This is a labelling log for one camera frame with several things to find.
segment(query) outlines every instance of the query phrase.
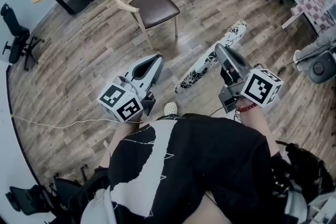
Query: wooden floor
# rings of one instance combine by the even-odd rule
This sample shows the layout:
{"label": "wooden floor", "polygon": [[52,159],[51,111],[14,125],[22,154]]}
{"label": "wooden floor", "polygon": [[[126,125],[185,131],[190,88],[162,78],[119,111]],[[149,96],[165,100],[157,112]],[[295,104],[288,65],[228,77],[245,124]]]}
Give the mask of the wooden floor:
{"label": "wooden floor", "polygon": [[[181,10],[178,39],[169,21],[149,31],[155,52],[163,55],[165,67],[153,89],[157,103],[149,118],[158,118],[164,105],[175,101],[179,113],[212,114],[221,107],[218,93],[223,86],[219,70],[212,70],[195,87],[181,95],[173,91],[177,80],[227,28],[244,19],[248,31],[238,51],[252,65],[262,63],[273,72],[292,61],[296,49],[315,39],[304,18],[281,29],[291,15],[291,0],[173,0]],[[74,121],[106,117],[96,97],[108,80],[122,74],[135,60],[150,55],[147,43],[131,16],[119,10],[114,0],[96,0],[84,12],[69,16],[56,6],[39,24],[36,35],[46,42],[35,48],[38,66],[23,70],[23,60],[9,74],[10,98],[15,115],[57,126]],[[336,175],[336,142],[330,136],[335,112],[333,82],[312,84],[289,66],[282,75],[281,101],[267,113],[276,138],[299,143],[325,160]],[[117,124],[90,122],[59,130],[16,119],[28,159],[44,184],[54,172],[80,179],[79,167],[87,163],[88,174],[111,141]]]}

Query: hand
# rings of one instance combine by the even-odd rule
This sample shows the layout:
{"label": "hand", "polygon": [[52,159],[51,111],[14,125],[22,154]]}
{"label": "hand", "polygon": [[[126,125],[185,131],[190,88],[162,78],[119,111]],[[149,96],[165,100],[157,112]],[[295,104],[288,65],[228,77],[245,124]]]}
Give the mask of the hand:
{"label": "hand", "polygon": [[249,105],[254,104],[251,100],[247,99],[246,97],[240,96],[236,102],[237,108],[245,108]]}
{"label": "hand", "polygon": [[138,113],[137,115],[133,116],[132,118],[130,118],[128,121],[126,122],[141,122],[141,117],[142,117],[143,111],[141,111],[140,113]]}

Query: black cable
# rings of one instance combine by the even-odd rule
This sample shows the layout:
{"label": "black cable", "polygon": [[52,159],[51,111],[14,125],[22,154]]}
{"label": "black cable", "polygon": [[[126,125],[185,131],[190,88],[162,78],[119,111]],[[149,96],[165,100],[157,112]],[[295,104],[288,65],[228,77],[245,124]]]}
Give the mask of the black cable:
{"label": "black cable", "polygon": [[219,110],[221,110],[221,109],[224,109],[224,108],[223,108],[223,107],[221,107],[221,108],[219,108],[219,109],[215,110],[215,112],[213,112],[211,115],[209,115],[209,117],[211,117],[213,114],[215,114],[217,111],[219,111]]}
{"label": "black cable", "polygon": [[240,119],[240,114],[238,114],[237,109],[236,109],[236,111],[235,111],[235,115],[233,116],[233,120],[236,121],[236,118],[237,118],[238,120],[241,121],[241,119]]}
{"label": "black cable", "polygon": [[[335,41],[336,41],[336,39],[334,39],[334,40],[331,41],[331,42],[328,42],[327,44],[324,44],[323,46],[321,46],[320,48],[318,48],[318,49],[312,51],[311,53],[309,53],[309,54],[307,54],[307,55],[305,55],[305,56],[303,56],[303,57],[301,57],[301,58],[299,58],[299,59],[296,59],[296,61],[299,62],[301,59],[309,59],[309,58],[311,58],[311,57],[314,57],[315,55],[313,55],[313,56],[311,56],[311,57],[307,57],[307,56],[313,54],[315,51],[318,51],[319,49],[322,49],[322,48],[325,47],[325,46],[329,46],[329,45],[333,44]],[[291,64],[293,64],[293,63],[295,63],[295,61],[290,62],[290,63],[286,64],[285,66],[281,67],[281,68],[279,69],[279,71],[278,71],[278,76],[280,76],[280,75],[285,71],[285,69],[286,69],[289,65],[291,65]]]}
{"label": "black cable", "polygon": [[275,140],[275,142],[279,145],[282,145],[282,146],[288,146],[288,143],[283,142],[283,141]]}

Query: wooden chair leg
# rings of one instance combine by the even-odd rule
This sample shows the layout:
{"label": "wooden chair leg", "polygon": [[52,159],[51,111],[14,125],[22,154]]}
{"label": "wooden chair leg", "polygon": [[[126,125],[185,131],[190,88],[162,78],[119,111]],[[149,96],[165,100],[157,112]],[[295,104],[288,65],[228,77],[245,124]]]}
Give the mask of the wooden chair leg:
{"label": "wooden chair leg", "polygon": [[175,16],[174,19],[175,19],[175,37],[178,37],[179,34],[177,32],[177,16]]}
{"label": "wooden chair leg", "polygon": [[151,50],[153,50],[154,48],[153,48],[153,45],[152,45],[151,41],[149,40],[149,36],[146,32],[146,29],[142,28],[141,26],[140,26],[140,28],[142,30],[142,34],[145,36],[145,38],[147,40],[148,46],[150,47]]}

